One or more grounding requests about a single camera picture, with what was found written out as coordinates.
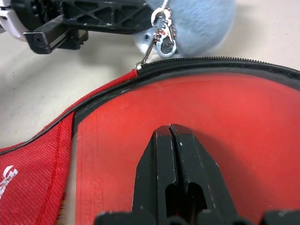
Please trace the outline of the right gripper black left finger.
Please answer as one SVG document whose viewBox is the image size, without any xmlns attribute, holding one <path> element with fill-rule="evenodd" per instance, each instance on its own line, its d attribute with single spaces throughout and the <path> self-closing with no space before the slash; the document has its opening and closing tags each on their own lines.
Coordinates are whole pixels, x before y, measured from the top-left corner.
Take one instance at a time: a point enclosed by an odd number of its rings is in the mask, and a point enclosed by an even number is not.
<svg viewBox="0 0 300 225">
<path fill-rule="evenodd" d="M 154 130 L 136 167 L 135 210 L 168 216 L 166 189 L 177 179 L 173 147 L 168 126 Z"/>
</svg>

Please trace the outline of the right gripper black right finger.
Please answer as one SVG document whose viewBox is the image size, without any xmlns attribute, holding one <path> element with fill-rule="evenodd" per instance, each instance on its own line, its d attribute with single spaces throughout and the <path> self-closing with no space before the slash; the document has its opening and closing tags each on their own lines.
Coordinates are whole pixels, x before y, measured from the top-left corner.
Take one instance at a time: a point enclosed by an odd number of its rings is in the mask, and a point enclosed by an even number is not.
<svg viewBox="0 0 300 225">
<path fill-rule="evenodd" d="M 237 216 L 233 200 L 213 157 L 188 127 L 171 125 L 170 129 L 176 143 L 175 155 L 190 216 L 203 210 L 211 210 L 220 216 Z"/>
</svg>

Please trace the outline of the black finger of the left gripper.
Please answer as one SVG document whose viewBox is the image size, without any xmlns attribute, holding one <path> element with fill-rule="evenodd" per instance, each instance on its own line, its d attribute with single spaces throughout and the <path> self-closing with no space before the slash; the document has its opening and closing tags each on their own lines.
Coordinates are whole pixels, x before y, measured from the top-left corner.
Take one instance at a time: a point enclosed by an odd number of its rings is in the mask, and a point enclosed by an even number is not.
<svg viewBox="0 0 300 225">
<path fill-rule="evenodd" d="M 145 0 L 63 0 L 63 23 L 79 30 L 132 35 L 151 27 Z"/>
</svg>

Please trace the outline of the red table tennis paddle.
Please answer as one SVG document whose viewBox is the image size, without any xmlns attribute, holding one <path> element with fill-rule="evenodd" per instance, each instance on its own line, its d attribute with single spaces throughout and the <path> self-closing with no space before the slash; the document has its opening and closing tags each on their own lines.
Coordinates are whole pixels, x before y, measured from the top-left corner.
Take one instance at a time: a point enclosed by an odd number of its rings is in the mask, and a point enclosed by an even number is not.
<svg viewBox="0 0 300 225">
<path fill-rule="evenodd" d="M 153 82 L 97 106 L 77 129 L 75 225 L 132 207 L 135 170 L 153 131 L 190 128 L 218 164 L 238 213 L 300 209 L 300 91 L 210 73 Z"/>
</svg>

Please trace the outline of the silver keychain clasp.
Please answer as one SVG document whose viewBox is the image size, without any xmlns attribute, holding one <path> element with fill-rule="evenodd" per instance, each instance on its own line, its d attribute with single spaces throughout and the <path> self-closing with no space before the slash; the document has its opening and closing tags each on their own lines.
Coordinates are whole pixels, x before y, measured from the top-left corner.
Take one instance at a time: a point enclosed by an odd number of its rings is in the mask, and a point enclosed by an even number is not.
<svg viewBox="0 0 300 225">
<path fill-rule="evenodd" d="M 158 54 L 163 58 L 173 56 L 177 50 L 175 32 L 172 21 L 172 11 L 168 7 L 169 0 L 154 10 L 151 15 L 151 25 L 155 29 L 154 40 Z"/>
</svg>

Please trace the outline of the grey fluffy pompom keychain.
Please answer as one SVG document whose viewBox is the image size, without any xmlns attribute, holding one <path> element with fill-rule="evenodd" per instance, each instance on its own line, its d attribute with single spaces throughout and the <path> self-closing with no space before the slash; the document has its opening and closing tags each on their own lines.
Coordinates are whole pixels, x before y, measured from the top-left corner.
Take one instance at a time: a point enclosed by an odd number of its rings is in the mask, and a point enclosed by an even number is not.
<svg viewBox="0 0 300 225">
<path fill-rule="evenodd" d="M 228 37 L 235 21 L 236 0 L 168 0 L 176 30 L 173 58 L 206 57 Z"/>
</svg>

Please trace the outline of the red black paddle case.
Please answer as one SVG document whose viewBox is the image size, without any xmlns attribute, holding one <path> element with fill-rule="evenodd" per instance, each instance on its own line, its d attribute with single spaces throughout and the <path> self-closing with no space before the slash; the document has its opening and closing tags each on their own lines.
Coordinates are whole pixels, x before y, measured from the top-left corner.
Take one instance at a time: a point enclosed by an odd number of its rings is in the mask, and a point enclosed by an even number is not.
<svg viewBox="0 0 300 225">
<path fill-rule="evenodd" d="M 214 72 L 260 77 L 300 91 L 300 71 L 256 60 L 207 57 L 140 64 L 81 98 L 28 141 L 0 149 L 0 225 L 75 225 L 80 122 L 97 106 L 147 84 Z M 177 179 L 166 189 L 168 216 L 135 210 L 134 183 L 131 209 L 104 210 L 92 225 L 300 225 L 300 209 L 267 210 L 258 223 L 241 216 L 237 209 L 237 216 L 220 216 L 211 210 L 190 216 L 174 139 L 173 144 Z"/>
</svg>

